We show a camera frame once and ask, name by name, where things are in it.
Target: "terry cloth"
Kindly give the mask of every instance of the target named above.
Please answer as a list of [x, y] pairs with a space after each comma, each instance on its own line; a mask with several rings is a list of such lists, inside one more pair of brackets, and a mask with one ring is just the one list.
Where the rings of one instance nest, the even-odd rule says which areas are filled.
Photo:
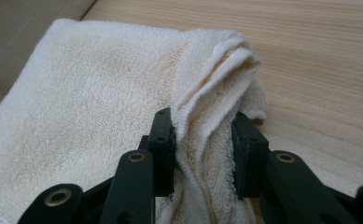
[[254, 221], [232, 184], [230, 122], [237, 111], [265, 119], [258, 67], [235, 31], [55, 21], [0, 104], [0, 223], [49, 187], [112, 176], [168, 106], [179, 169], [157, 222]]

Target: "towel fold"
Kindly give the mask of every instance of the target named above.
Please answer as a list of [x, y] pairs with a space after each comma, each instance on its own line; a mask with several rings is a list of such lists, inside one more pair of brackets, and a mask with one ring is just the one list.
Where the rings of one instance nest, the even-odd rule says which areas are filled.
[[265, 119], [258, 67], [234, 31], [55, 21], [0, 104], [0, 223], [51, 186], [112, 176], [168, 106], [179, 169], [158, 223], [254, 220], [232, 185], [230, 122], [237, 111]]

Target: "wooden table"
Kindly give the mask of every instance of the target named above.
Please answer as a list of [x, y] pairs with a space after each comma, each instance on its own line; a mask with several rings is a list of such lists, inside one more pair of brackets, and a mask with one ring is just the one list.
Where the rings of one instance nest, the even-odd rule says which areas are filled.
[[363, 185], [363, 0], [99, 0], [85, 20], [240, 31], [262, 60], [271, 149], [347, 194]]

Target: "light wood tabletop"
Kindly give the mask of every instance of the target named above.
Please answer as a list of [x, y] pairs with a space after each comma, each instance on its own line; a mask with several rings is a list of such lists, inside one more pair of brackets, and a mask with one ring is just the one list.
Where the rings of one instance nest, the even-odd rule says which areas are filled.
[[271, 149], [349, 195], [363, 185], [363, 0], [99, 0], [84, 20], [241, 32], [262, 60]]

